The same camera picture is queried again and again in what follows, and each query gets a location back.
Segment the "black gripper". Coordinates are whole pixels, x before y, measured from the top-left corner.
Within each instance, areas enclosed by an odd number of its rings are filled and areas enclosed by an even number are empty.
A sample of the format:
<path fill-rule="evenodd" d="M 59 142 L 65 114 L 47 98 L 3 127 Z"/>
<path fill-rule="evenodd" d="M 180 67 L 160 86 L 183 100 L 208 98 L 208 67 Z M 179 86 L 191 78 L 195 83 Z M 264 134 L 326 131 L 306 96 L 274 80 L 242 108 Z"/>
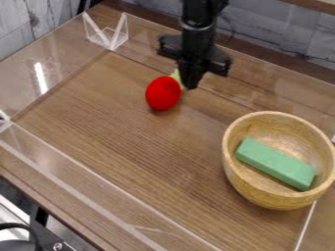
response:
<path fill-rule="evenodd" d="M 234 62 L 213 43 L 193 40 L 185 44 L 177 34 L 159 36 L 157 53 L 176 60 L 181 84 L 188 90 L 197 87 L 207 72 L 227 76 Z"/>

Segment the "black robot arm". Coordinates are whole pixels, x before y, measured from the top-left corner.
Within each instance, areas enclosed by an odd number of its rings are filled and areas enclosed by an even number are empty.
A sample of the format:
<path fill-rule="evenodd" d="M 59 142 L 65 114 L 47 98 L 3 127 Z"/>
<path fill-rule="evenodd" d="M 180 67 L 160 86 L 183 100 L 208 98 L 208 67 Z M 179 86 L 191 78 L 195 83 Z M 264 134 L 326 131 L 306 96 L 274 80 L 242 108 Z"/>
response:
<path fill-rule="evenodd" d="M 230 0 L 181 0 L 181 33 L 161 34 L 157 53 L 176 60 L 183 86 L 191 90 L 205 73 L 228 76 L 234 59 L 216 45 L 217 17 Z"/>

